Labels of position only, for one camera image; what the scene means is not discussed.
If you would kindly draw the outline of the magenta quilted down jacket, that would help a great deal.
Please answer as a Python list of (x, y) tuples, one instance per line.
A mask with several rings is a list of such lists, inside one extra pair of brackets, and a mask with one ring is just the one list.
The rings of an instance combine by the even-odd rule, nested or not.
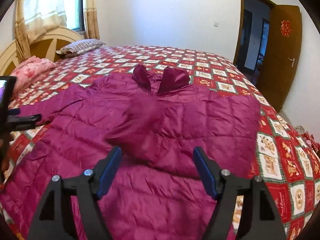
[(22, 106), (21, 114), (40, 114), (48, 125), (1, 192), (22, 235), (52, 176), (77, 176), (119, 146), (121, 166), (99, 202), (112, 237), (200, 239), (215, 202), (200, 182), (193, 149), (200, 146), (221, 168), (246, 177), (260, 105), (251, 95), (190, 85), (183, 69), (157, 75), (137, 65), (132, 74), (113, 73)]

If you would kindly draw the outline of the pink floral folded blanket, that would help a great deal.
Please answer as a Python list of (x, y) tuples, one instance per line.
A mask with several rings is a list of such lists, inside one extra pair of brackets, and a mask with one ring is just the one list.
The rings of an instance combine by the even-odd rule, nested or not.
[(17, 79), (12, 96), (17, 96), (21, 90), (29, 87), (39, 75), (54, 68), (56, 68), (56, 64), (46, 58), (41, 59), (32, 56), (23, 61), (10, 74), (10, 76), (15, 76)]

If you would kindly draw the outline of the red patterned bed quilt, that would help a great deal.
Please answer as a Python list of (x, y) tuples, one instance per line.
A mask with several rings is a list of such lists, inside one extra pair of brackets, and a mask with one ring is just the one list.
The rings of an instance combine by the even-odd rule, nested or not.
[(319, 203), (319, 157), (224, 57), (170, 47), (99, 48), (40, 75), (12, 107), (41, 114), (14, 133), (1, 214), (26, 237), (51, 177), (77, 176), (113, 147), (121, 166), (99, 206), (114, 239), (200, 239), (216, 202), (197, 146), (240, 177), (260, 175), (287, 239)]

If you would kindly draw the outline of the cream wooden headboard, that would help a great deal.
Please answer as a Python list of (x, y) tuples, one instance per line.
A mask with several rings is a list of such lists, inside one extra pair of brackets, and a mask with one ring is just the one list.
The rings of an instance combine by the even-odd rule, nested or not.
[[(83, 40), (83, 36), (79, 33), (59, 27), (40, 36), (30, 45), (31, 56), (39, 58), (47, 58), (50, 61), (57, 61), (62, 56), (56, 54), (60, 48), (79, 40)], [(16, 47), (16, 41), (1, 52), (1, 75), (9, 75), (23, 61), (20, 52)]]

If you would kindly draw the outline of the striped grey pillow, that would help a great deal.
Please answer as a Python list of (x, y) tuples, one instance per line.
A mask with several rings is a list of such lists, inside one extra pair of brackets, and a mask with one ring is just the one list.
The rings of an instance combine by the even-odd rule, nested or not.
[(75, 57), (82, 55), (86, 52), (95, 50), (105, 45), (104, 42), (92, 38), (92, 39), (84, 39), (76, 42), (72, 42), (59, 50), (56, 51), (57, 55), (62, 55), (64, 57)]

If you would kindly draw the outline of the beige sheer curtain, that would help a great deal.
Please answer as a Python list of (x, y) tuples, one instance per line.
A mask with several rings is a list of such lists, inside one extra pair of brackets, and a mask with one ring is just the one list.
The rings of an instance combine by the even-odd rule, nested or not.
[(30, 45), (36, 39), (66, 23), (64, 0), (17, 0), (15, 39), (21, 58), (31, 57)]

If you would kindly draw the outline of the beige patterned side curtain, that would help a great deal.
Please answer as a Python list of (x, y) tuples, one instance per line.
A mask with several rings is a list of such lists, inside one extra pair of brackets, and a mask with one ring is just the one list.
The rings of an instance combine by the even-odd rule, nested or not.
[(96, 0), (82, 0), (84, 12), (85, 37), (99, 39)]

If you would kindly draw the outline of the brown wooden door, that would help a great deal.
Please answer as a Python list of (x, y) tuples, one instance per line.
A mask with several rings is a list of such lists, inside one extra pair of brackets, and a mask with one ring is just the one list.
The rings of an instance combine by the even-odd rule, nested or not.
[[(292, 32), (284, 37), (282, 20), (289, 20)], [(302, 16), (295, 5), (276, 5), (270, 11), (267, 46), (256, 87), (268, 103), (279, 112), (293, 83), (302, 45)], [(295, 58), (292, 68), (288, 58)]]

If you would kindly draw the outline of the red paper door decoration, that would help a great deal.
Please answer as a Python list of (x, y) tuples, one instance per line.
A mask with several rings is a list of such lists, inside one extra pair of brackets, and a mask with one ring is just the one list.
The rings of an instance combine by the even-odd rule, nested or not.
[(280, 32), (284, 37), (289, 37), (292, 29), (291, 29), (291, 23), (289, 20), (282, 20), (280, 25)]

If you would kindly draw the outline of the window with dark frame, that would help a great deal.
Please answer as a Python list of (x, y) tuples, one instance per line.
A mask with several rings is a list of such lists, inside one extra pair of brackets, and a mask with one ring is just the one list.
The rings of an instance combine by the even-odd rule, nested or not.
[(76, 32), (84, 31), (83, 0), (64, 0), (66, 25)]

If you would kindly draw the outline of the brown door frame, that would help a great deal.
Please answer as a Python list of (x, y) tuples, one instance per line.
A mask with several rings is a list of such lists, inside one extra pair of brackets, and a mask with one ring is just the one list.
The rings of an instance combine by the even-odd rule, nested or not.
[(259, 53), (266, 48), (269, 14), (275, 5), (271, 0), (240, 0), (239, 35), (234, 56), (234, 64), (240, 70), (255, 70)]

